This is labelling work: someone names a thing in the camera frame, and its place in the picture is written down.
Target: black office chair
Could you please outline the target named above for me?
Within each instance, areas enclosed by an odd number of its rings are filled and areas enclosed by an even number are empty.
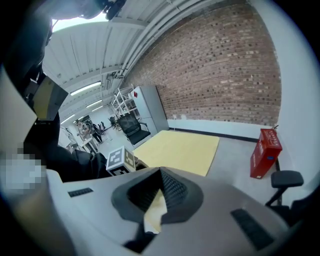
[[[133,113],[120,117],[117,122],[133,147],[151,134],[148,130],[147,124],[144,122],[138,122]],[[142,130],[141,125],[145,125],[148,131]]]
[[[292,227],[299,220],[304,218],[306,209],[314,199],[315,191],[307,197],[293,201],[291,207],[287,205],[271,205],[274,201],[287,190],[287,188],[300,187],[304,184],[304,179],[300,172],[293,170],[276,171],[271,175],[271,186],[278,189],[273,197],[265,204],[278,215],[280,215],[287,224]]]

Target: brick wall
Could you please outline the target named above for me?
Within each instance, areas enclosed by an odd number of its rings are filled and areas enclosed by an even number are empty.
[[[274,125],[281,104],[272,40],[246,3],[180,21],[140,58],[123,85],[130,84],[156,85],[168,119]]]

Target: white box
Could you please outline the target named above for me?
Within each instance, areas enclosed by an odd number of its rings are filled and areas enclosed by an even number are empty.
[[[125,146],[111,151],[108,155],[106,170],[112,175],[132,173],[136,171],[134,153]]]

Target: black baseboard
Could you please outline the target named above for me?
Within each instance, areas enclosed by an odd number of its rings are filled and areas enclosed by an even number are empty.
[[[257,138],[248,138],[248,137],[228,135],[228,134],[208,132],[208,131],[201,131],[201,130],[188,130],[188,129],[179,129],[179,128],[171,128],[171,127],[169,128],[169,130],[175,130],[175,131],[186,132],[186,133],[209,135],[209,136],[216,136],[216,137],[240,140],[240,141],[245,141],[245,142],[254,142],[254,143],[258,142]]]

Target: white ceiling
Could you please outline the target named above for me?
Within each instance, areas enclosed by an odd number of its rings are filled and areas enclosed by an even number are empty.
[[[60,121],[70,123],[88,115],[102,99],[108,104],[121,79],[143,52],[169,27],[205,5],[220,0],[127,0],[111,21],[79,24],[53,32],[45,48],[43,71],[68,93],[97,81],[102,85],[74,96],[60,110]]]

